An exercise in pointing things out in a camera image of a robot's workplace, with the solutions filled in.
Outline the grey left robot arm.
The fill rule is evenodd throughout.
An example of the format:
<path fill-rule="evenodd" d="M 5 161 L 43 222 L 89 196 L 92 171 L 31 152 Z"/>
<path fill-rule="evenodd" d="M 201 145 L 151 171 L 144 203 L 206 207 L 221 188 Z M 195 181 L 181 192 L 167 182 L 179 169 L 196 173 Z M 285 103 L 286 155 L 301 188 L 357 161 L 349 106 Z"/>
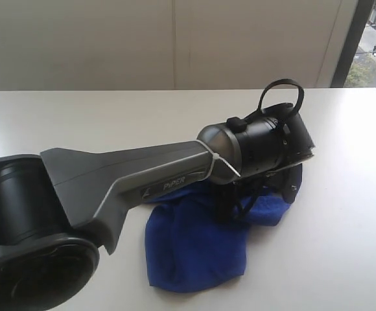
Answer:
<path fill-rule="evenodd" d="M 0 310 L 49 310 L 116 249 L 127 212 L 197 181 L 272 176 L 312 156 L 290 103 L 203 128 L 193 141 L 0 157 Z"/>

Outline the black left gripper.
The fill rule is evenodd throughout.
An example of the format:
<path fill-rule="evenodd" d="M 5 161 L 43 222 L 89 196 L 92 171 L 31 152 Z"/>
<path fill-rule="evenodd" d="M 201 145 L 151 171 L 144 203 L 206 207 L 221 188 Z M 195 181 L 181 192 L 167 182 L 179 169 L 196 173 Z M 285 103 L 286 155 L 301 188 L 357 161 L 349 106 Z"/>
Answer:
<path fill-rule="evenodd" d="M 252 176 L 214 186 L 215 217 L 220 223 L 278 224 L 294 203 L 302 183 L 302 165 L 270 176 Z"/>

